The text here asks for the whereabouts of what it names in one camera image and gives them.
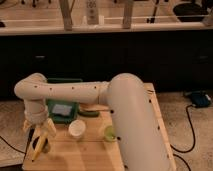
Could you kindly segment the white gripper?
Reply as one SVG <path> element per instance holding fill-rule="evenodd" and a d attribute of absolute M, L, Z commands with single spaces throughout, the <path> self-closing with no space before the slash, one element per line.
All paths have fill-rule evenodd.
<path fill-rule="evenodd" d="M 30 130 L 32 128 L 32 124 L 42 124 L 49 116 L 48 107 L 44 100 L 25 100 L 24 106 L 24 114 L 26 118 L 23 123 L 24 132 Z M 47 119 L 46 127 L 49 133 L 55 137 L 56 128 L 51 118 Z"/>

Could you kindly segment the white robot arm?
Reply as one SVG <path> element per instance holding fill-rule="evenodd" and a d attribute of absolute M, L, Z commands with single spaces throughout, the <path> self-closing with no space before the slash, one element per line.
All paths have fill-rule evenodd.
<path fill-rule="evenodd" d="M 14 92 L 24 101 L 24 125 L 39 125 L 52 135 L 56 128 L 48 118 L 48 99 L 106 105 L 128 171 L 172 171 L 152 103 L 137 76 L 122 73 L 109 82 L 49 83 L 34 73 L 19 81 Z"/>

